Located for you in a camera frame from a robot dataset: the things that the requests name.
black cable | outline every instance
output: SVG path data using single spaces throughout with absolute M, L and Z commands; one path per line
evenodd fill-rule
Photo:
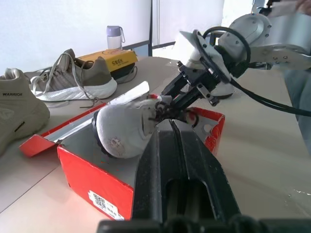
M 213 31 L 225 31 L 225 32 L 229 32 L 232 33 L 233 35 L 235 35 L 239 40 L 241 40 L 241 42 L 243 43 L 243 45 L 245 46 L 245 50 L 246 50 L 246 63 L 247 63 L 247 67 L 244 70 L 244 72 L 247 70 L 249 62 L 250 62 L 250 57 L 251 57 L 251 50 L 249 47 L 249 44 L 247 43 L 247 41 L 245 40 L 245 38 L 238 33 L 237 31 L 231 29 L 231 28 L 226 28 L 226 27 L 214 27 L 214 28 L 210 28 L 207 31 L 205 31 L 203 37 L 206 37 L 209 33 L 213 32 Z M 218 66 L 212 61 L 211 57 L 208 56 L 208 54 L 205 52 L 205 50 L 202 48 L 202 45 L 198 39 L 198 35 L 201 35 L 197 30 L 193 31 L 193 35 L 194 35 L 194 42 L 195 45 L 197 47 L 197 49 L 199 50 L 200 54 L 202 55 L 202 57 L 205 59 L 206 63 L 202 63 L 204 66 L 208 65 L 212 68 L 212 70 L 214 71 L 214 73 L 217 74 L 217 76 L 219 76 L 219 78 L 221 79 L 225 79 L 224 77 L 222 77 L 224 74 L 223 72 L 218 68 Z M 235 80 L 231 79 L 230 83 L 237 89 L 241 90 L 242 92 L 244 92 L 245 94 L 247 94 L 250 98 L 252 98 L 253 100 L 276 110 L 282 111 L 282 112 L 286 112 L 286 113 L 290 113 L 290 114 L 296 114 L 296 115 L 301 115 L 301 116 L 306 116 L 306 117 L 311 117 L 311 112 L 310 111 L 305 111 L 302 109 L 297 109 L 297 108 L 293 108 L 290 107 L 288 105 L 285 104 L 281 104 L 278 102 L 274 102 L 272 100 L 269 100 L 267 98 L 264 98 L 262 96 L 259 96 L 245 88 L 243 88 L 242 86 L 240 86 Z

white table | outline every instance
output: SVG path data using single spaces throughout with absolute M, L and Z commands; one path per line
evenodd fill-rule
M 145 58 L 138 75 L 119 85 L 110 99 L 147 80 L 159 93 L 176 75 L 170 61 Z M 278 71 L 248 70 L 239 83 L 267 98 L 290 105 Z M 46 131 L 83 112 L 87 101 L 51 109 Z M 224 113 L 224 131 L 217 158 L 243 214 L 253 217 L 304 217 L 311 214 L 311 160 L 295 116 L 269 109 L 242 93 L 212 108 Z M 95 232 L 106 218 L 67 185 L 57 155 L 27 159 L 13 143 L 0 158 L 0 232 Z

white shoe sole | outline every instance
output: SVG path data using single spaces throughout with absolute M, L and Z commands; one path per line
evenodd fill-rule
M 21 120 L 16 121 L 12 131 L 4 132 L 0 135 L 0 156 L 5 148 L 12 141 L 30 136 L 38 132 L 49 121 L 50 112 L 47 106 L 38 101 L 38 105 L 27 115 L 24 115 Z
M 111 80 L 99 86 L 85 86 L 84 89 L 87 93 L 91 94 L 90 98 L 98 97 L 100 99 L 105 99 L 111 96 L 117 89 L 117 82 L 111 78 Z M 60 91 L 47 92 L 42 96 L 37 96 L 39 100 L 42 101 L 66 101 L 66 100 L 87 100 L 84 92 L 79 87 L 71 87 L 68 89 Z

gray sneaker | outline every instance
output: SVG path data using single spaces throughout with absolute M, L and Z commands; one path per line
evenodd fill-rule
M 43 101 L 105 99 L 116 89 L 117 82 L 102 57 L 84 62 L 75 58 L 72 49 L 62 53 L 51 68 L 31 78 L 32 93 Z

white sticker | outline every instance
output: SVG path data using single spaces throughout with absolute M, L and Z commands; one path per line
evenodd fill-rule
M 105 198 L 102 198 L 91 190 L 88 192 L 88 197 L 96 207 L 100 208 L 115 220 L 124 220 L 124 218 L 119 215 L 117 207 L 108 202 Z

